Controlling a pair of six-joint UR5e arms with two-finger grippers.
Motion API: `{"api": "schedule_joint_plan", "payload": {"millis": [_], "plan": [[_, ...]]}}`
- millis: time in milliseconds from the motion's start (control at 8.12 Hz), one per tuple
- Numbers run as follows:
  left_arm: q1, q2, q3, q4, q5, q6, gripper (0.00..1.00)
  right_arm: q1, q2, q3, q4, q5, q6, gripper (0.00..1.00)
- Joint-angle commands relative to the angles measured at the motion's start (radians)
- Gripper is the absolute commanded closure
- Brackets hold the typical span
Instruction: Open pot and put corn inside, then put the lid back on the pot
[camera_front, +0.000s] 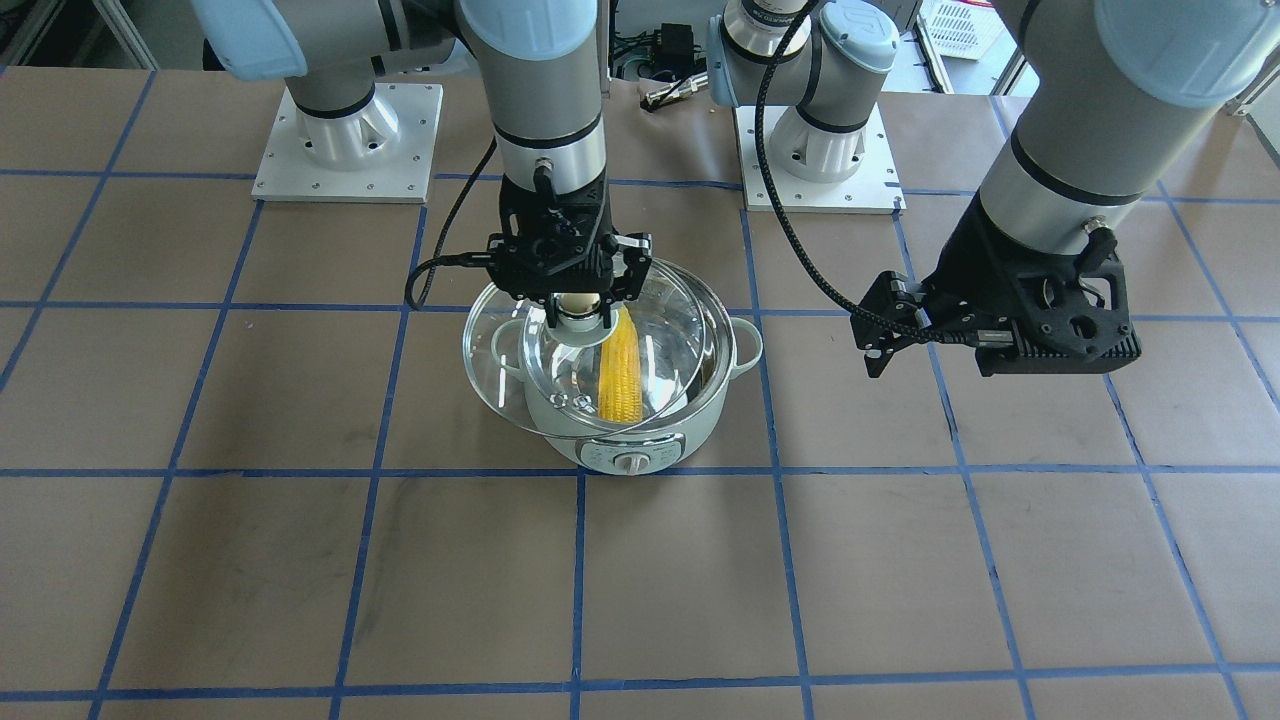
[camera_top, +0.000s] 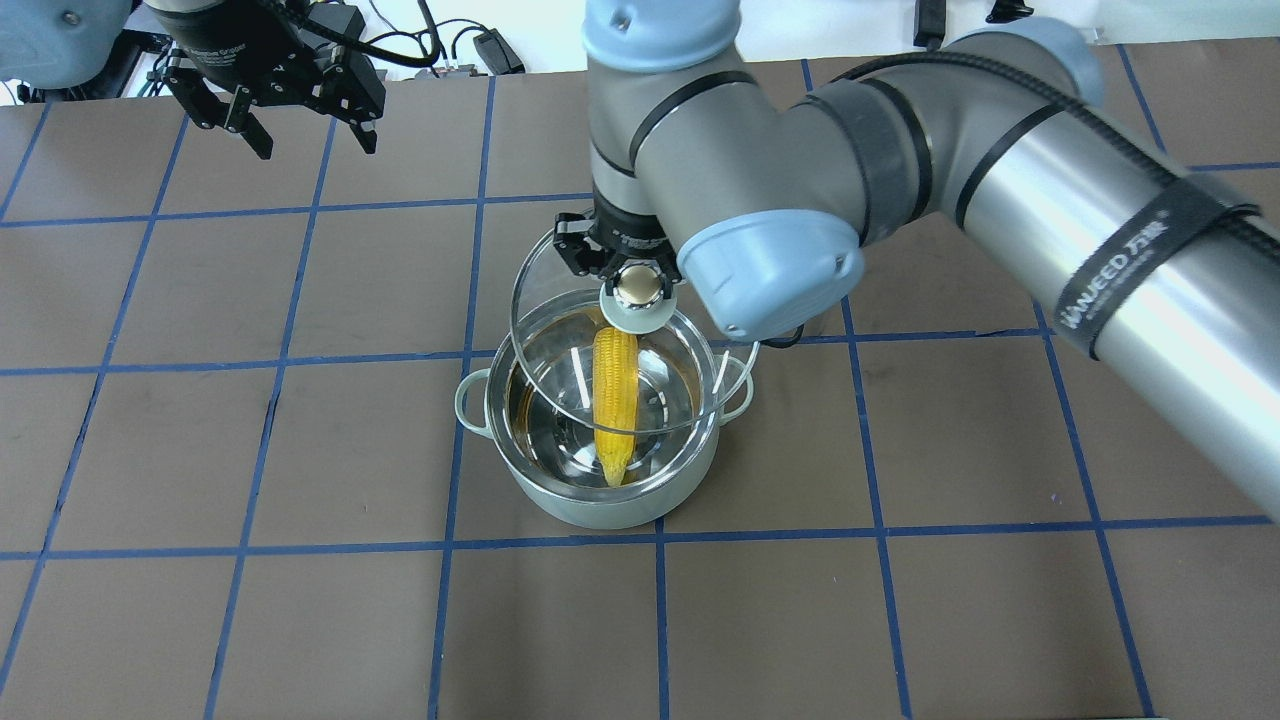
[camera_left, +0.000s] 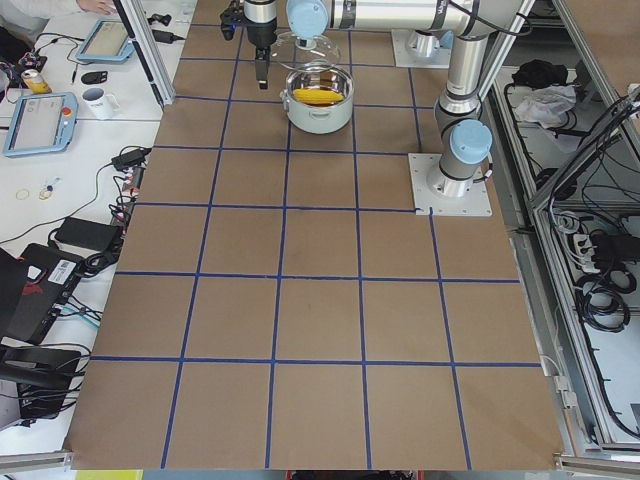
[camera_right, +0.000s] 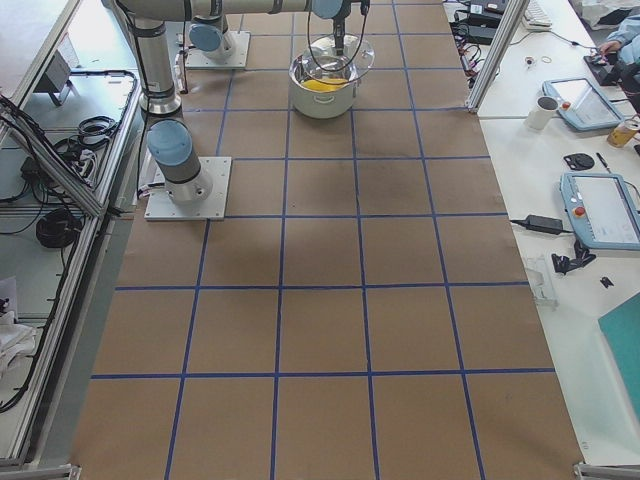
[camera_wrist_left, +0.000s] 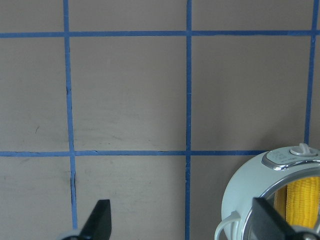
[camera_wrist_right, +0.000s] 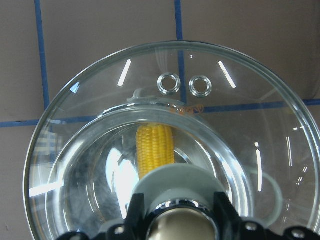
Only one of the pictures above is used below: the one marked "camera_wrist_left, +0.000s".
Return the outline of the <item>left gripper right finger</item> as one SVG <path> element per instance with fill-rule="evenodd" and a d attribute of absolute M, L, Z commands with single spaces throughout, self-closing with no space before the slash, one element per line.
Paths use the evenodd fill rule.
<path fill-rule="evenodd" d="M 252 199 L 251 230 L 258 240 L 318 240 L 310 228 L 294 228 L 263 197 Z"/>

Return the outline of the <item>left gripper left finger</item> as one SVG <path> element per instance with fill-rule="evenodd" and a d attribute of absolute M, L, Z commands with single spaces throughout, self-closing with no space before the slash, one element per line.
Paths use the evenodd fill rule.
<path fill-rule="evenodd" d="M 111 202 L 100 199 L 82 229 L 61 233 L 57 240 L 109 240 L 112 233 Z"/>

